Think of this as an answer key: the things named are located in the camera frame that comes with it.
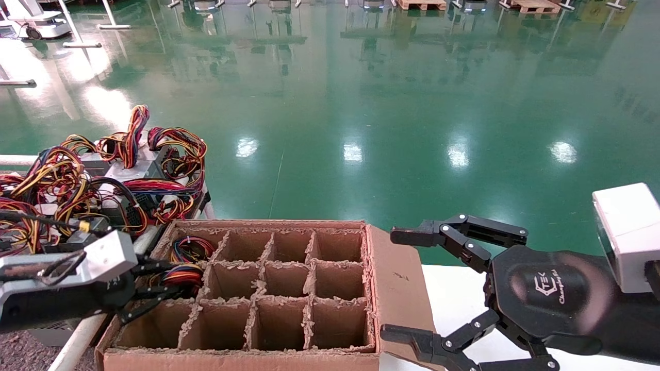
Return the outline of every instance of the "black wire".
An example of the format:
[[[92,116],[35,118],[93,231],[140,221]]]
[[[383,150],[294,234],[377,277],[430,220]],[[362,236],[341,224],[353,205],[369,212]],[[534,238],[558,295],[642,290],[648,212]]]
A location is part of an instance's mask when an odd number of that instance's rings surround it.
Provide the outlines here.
[[[115,186],[116,188],[118,188],[121,191],[121,193],[124,196],[126,196],[126,198],[128,198],[128,202],[131,204],[131,206],[135,206],[138,203],[137,200],[135,199],[135,196],[133,195],[133,192],[131,192],[131,190],[128,189],[128,187],[126,187],[119,180],[99,176],[99,177],[93,178],[90,184],[91,185],[94,185],[94,184],[111,184],[111,185]]]
[[[8,221],[11,221],[11,222],[22,222],[22,219],[36,220],[36,221],[46,223],[46,224],[50,224],[50,225],[53,225],[53,226],[60,226],[60,227],[63,227],[63,228],[71,228],[71,229],[74,229],[74,230],[80,230],[81,229],[79,225],[69,224],[69,223],[61,222],[59,220],[50,219],[50,218],[47,218],[47,217],[41,217],[41,216],[38,216],[38,215],[31,215],[31,214],[24,214],[24,213],[20,213],[18,211],[0,210],[0,220],[8,220]],[[99,236],[99,237],[105,236],[108,232],[109,232],[109,230],[89,230],[89,233],[91,233],[95,236]]]

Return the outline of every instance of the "cardboard compartment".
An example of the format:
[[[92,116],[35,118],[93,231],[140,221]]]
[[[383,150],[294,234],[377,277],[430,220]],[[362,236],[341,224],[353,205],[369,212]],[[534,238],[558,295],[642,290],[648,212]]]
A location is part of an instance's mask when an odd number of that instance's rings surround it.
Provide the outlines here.
[[[267,261],[264,268],[266,294],[299,298],[303,292],[310,270],[301,263]]]
[[[232,230],[227,236],[226,243],[220,247],[217,259],[258,261],[272,237],[272,232]]]
[[[204,287],[208,289],[200,291],[200,298],[249,299],[256,291],[254,282],[258,279],[256,263],[217,261],[209,265],[204,273]]]
[[[190,320],[183,325],[180,349],[243,349],[250,301],[237,299],[218,303],[201,300]]]
[[[352,300],[365,296],[361,263],[315,261],[316,295]]]
[[[179,341],[179,332],[193,308],[192,300],[166,300],[154,310],[124,326],[117,337],[117,347],[171,348]]]
[[[316,230],[319,259],[362,261],[362,233],[359,230]]]
[[[378,371],[382,353],[444,370],[379,337],[383,323],[434,329],[417,251],[386,231],[360,221],[176,220],[152,256],[186,235],[218,243],[196,301],[163,303],[125,327],[115,316],[96,346],[97,371]]]
[[[273,253],[269,259],[276,261],[305,262],[305,251],[312,239],[311,230],[287,230],[275,232]]]
[[[312,345],[319,349],[369,345],[366,326],[367,300],[316,298],[312,306]]]
[[[262,351],[303,350],[302,313],[307,302],[278,296],[257,299],[253,327],[248,329],[252,347]]]

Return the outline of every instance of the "robotic hand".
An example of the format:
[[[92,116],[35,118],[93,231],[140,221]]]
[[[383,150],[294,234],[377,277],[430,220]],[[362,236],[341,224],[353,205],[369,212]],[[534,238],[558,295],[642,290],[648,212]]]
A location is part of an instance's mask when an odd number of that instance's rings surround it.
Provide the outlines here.
[[[660,301],[653,294],[660,294],[654,246],[660,208],[643,184],[595,192],[593,198],[607,258],[538,252],[526,246],[526,229],[467,215],[393,228],[396,244],[439,245],[486,272],[488,309],[446,337],[384,324],[381,338],[410,344],[419,360],[449,371],[557,371],[547,347],[660,363]],[[492,257],[477,241],[506,250]],[[480,364],[467,358],[463,351],[495,328],[531,358]]]
[[[73,253],[0,258],[0,333],[101,313],[117,314],[126,324],[182,295],[182,287],[136,288],[138,277],[173,267],[136,256],[131,237],[116,230]],[[124,310],[132,300],[147,299]]]

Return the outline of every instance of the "colorful wire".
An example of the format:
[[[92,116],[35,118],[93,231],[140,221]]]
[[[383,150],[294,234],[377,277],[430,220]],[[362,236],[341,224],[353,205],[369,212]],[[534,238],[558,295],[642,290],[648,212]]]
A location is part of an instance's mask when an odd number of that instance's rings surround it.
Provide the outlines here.
[[[186,236],[176,240],[172,245],[170,261],[174,263],[197,263],[210,258],[216,249],[216,246],[201,237]]]
[[[142,130],[149,120],[149,108],[146,105],[135,106],[131,111],[128,130],[102,137],[96,144],[96,152],[105,161],[121,159],[124,168],[130,169],[137,163],[137,152],[142,137]]]

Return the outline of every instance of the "cardboard divider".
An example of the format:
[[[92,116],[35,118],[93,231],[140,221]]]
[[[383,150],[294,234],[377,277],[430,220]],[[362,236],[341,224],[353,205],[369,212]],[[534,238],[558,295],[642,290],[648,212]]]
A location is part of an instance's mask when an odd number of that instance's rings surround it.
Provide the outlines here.
[[[312,345],[319,349],[367,347],[367,300],[351,301],[316,298],[312,306]],[[373,351],[362,348],[362,351]]]
[[[303,288],[309,272],[301,263],[267,261],[264,267],[266,294],[293,298],[306,296]]]
[[[219,261],[258,261],[272,237],[272,232],[231,230],[215,257]]]
[[[319,236],[318,233],[316,233],[316,231],[312,232],[312,239],[310,240],[310,243],[307,245],[305,254],[307,254],[307,256],[305,257],[305,264],[307,265],[312,263],[312,259],[319,259],[319,256],[321,255],[319,253]]]
[[[360,230],[316,230],[318,259],[325,261],[362,261]]]
[[[115,346],[175,349],[181,327],[192,310],[192,300],[163,301],[149,313],[124,326]]]
[[[305,298],[264,296],[255,301],[250,332],[251,347],[262,351],[302,351],[305,345],[303,311]]]
[[[352,300],[365,294],[361,263],[348,261],[313,261],[316,273],[316,296]]]
[[[248,299],[200,300],[182,327],[179,349],[242,350],[249,308]]]
[[[305,262],[312,230],[286,230],[275,232],[274,236],[272,260]]]
[[[204,272],[204,287],[199,298],[225,299],[247,298],[255,293],[255,281],[259,279],[256,263],[241,261],[216,261]]]

